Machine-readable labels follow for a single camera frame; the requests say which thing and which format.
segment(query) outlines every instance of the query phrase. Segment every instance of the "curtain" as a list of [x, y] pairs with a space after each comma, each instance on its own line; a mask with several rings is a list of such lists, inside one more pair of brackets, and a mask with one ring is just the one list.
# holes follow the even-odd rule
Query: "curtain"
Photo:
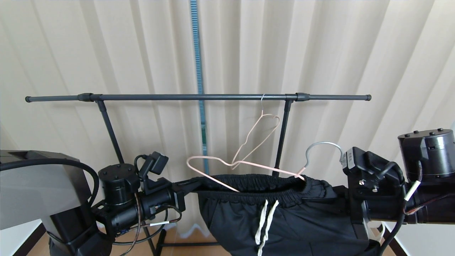
[[[293, 103], [282, 169], [299, 170], [306, 148], [321, 140], [401, 164], [398, 135], [455, 120], [455, 1], [197, 4], [205, 93], [372, 95], [370, 102]], [[96, 170], [116, 163], [95, 104], [26, 103], [25, 96], [197, 93], [189, 1], [2, 1], [0, 21], [1, 134], [14, 149], [62, 152]], [[196, 101], [106, 105], [126, 162], [158, 151], [170, 159], [163, 177], [195, 176], [185, 161], [202, 153]], [[264, 112], [282, 116], [283, 105], [264, 101]], [[205, 108], [208, 154], [231, 161], [261, 104], [209, 101]], [[240, 155], [274, 125], [264, 120]], [[279, 130], [248, 160], [273, 166], [278, 138]], [[347, 183], [337, 150], [317, 146], [310, 158], [307, 175]], [[209, 169], [269, 174], [216, 162]], [[205, 229], [195, 196], [187, 207], [179, 230]]]

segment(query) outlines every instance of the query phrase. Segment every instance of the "robotic arm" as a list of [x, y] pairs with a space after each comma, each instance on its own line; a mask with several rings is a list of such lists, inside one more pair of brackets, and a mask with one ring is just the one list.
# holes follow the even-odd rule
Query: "robotic arm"
[[[452, 130], [415, 131], [398, 139], [408, 183], [396, 163], [372, 152], [353, 147], [344, 155], [346, 207], [360, 239], [368, 239], [366, 223], [371, 220], [397, 222], [388, 240], [403, 223], [455, 224]], [[168, 158], [154, 152], [138, 156], [135, 162], [139, 157], [145, 159], [140, 170], [136, 164], [115, 164], [96, 175], [90, 167], [64, 154], [2, 150], [1, 229], [41, 218], [55, 243], [54, 253], [108, 255], [115, 238], [141, 225], [141, 220], [154, 219], [168, 209], [181, 216], [184, 196], [195, 188], [195, 184], [171, 183], [164, 178], [150, 180], [148, 172], [161, 174]], [[92, 194], [82, 170], [94, 177]], [[98, 190], [97, 176], [105, 199], [92, 205]], [[106, 234], [98, 230], [96, 221], [105, 225]]]

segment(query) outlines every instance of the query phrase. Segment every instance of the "silver metal hook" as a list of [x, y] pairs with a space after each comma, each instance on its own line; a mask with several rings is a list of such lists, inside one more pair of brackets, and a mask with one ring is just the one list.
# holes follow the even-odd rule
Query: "silver metal hook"
[[332, 146], [337, 147], [337, 148], [340, 150], [340, 154], [341, 154], [341, 155], [340, 155], [340, 162], [341, 162], [341, 160], [343, 159], [343, 150], [341, 149], [340, 146], [338, 146], [338, 144], [335, 144], [335, 143], [330, 142], [330, 141], [319, 141], [319, 142], [315, 142], [315, 143], [311, 144], [311, 145], [307, 148], [307, 151], [305, 152], [305, 157], [307, 158], [307, 163], [305, 164], [305, 168], [307, 168], [308, 165], [310, 164], [310, 160], [309, 160], [309, 157], [308, 157], [308, 154], [309, 154], [309, 152], [310, 152], [310, 149], [311, 149], [312, 147], [316, 146], [316, 145], [319, 145], [319, 144], [330, 144], [330, 145], [332, 145]]
[[265, 93], [261, 97], [261, 108], [262, 108], [262, 113], [264, 113], [264, 106], [262, 105], [262, 99], [264, 99]]

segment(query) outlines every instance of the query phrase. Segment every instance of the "brown floor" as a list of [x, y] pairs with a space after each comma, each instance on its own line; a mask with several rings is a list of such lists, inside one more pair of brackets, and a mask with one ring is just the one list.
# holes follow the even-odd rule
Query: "brown floor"
[[[188, 237], [187, 239], [181, 239], [177, 233], [176, 228], [168, 230], [166, 235], [166, 243], [185, 243], [185, 242], [215, 242], [213, 236], [205, 237], [198, 229]], [[123, 236], [117, 238], [117, 241], [132, 241], [134, 239], [135, 233], [129, 232]], [[141, 232], [139, 239], [145, 237], [144, 233]], [[158, 236], [153, 238], [153, 243], [156, 244]], [[49, 256], [49, 237], [47, 234], [44, 234], [43, 237], [38, 241], [38, 243], [33, 247], [28, 256]], [[121, 255], [125, 252], [129, 246], [112, 246], [112, 256]], [[138, 255], [152, 255], [150, 247], [147, 242], [136, 244], [128, 255], [138, 256]], [[162, 251], [162, 256], [229, 256], [230, 254], [225, 251], [221, 246], [198, 246], [198, 247], [164, 247]], [[395, 256], [392, 249], [387, 247], [383, 256]]]

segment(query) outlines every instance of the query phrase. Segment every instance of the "white drawstring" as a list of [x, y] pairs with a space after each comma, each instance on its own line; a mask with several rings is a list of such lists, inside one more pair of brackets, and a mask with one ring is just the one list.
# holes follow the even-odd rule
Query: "white drawstring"
[[[270, 211], [268, 212], [268, 217], [267, 217], [267, 225], [265, 226], [265, 234], [264, 234], [264, 237], [262, 238], [262, 243], [261, 245], [259, 246], [259, 249], [258, 249], [258, 256], [262, 256], [262, 249], [264, 248], [265, 246], [265, 242], [267, 242], [268, 240], [268, 230], [270, 229], [270, 225], [272, 224], [272, 221], [273, 221], [273, 214], [275, 213], [275, 210], [278, 206], [279, 202], [278, 200], [275, 201], [275, 204], [273, 204], [272, 208], [270, 209]], [[265, 200], [265, 205], [264, 205], [264, 208], [261, 212], [261, 220], [259, 221], [259, 229], [258, 231], [256, 232], [256, 236], [255, 236], [255, 240], [256, 240], [256, 244], [259, 245], [259, 242], [258, 242], [258, 234], [260, 236], [261, 234], [261, 229], [264, 225], [264, 219], [265, 219], [265, 211], [267, 209], [267, 205], [268, 205], [268, 201]]]
[[256, 232], [256, 235], [254, 236], [254, 240], [256, 241], [257, 245], [261, 244], [261, 230], [262, 230], [262, 227], [264, 226], [264, 222], [265, 222], [267, 205], [268, 205], [268, 201], [265, 200], [264, 207], [262, 208], [262, 211], [261, 211], [261, 219], [259, 220], [259, 228], [258, 228], [258, 231]]

